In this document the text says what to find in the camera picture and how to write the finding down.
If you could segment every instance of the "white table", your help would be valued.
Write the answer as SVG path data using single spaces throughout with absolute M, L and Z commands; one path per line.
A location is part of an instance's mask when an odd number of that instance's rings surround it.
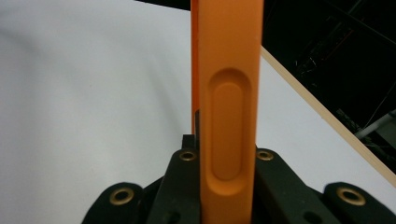
M 79 223 L 105 188 L 162 176 L 190 132 L 190 69 L 188 11 L 0 3 L 0 222 Z M 346 181 L 396 212 L 395 188 L 264 59 L 261 76 L 258 146 L 314 189 Z

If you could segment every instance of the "white surface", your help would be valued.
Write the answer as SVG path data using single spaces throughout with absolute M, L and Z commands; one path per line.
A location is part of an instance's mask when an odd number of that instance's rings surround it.
M 190 132 L 190 13 L 132 0 L 0 3 L 0 223 L 79 223 L 163 175 Z M 322 191 L 396 190 L 262 60 L 258 146 Z

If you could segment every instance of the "orange bar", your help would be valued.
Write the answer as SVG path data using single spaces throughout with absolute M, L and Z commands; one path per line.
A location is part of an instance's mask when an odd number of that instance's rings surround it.
M 202 223 L 251 218 L 262 0 L 199 0 Z
M 191 133 L 195 133 L 195 112 L 198 109 L 198 0 L 191 0 Z

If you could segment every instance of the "brass ring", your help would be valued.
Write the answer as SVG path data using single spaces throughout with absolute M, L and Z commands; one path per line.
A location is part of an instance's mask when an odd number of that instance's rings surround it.
M 183 151 L 180 153 L 179 157 L 183 161 L 193 161 L 197 158 L 197 155 L 192 151 Z
M 362 206 L 366 204 L 366 199 L 363 195 L 354 189 L 349 188 L 338 188 L 337 195 L 346 203 L 350 203 L 357 206 Z
M 134 197 L 134 191 L 130 188 L 116 189 L 110 194 L 110 202 L 114 205 L 128 203 Z
M 256 157 L 262 161 L 270 161 L 274 158 L 274 155 L 268 151 L 258 151 Z

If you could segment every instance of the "beige edge strip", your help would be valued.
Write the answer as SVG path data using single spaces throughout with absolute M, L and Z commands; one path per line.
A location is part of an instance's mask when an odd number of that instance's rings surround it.
M 379 158 L 377 158 L 358 138 L 353 135 L 330 111 L 315 98 L 285 67 L 282 66 L 265 48 L 262 57 L 294 88 L 317 113 L 326 120 L 361 156 L 367 160 L 388 182 L 396 188 L 394 174 Z

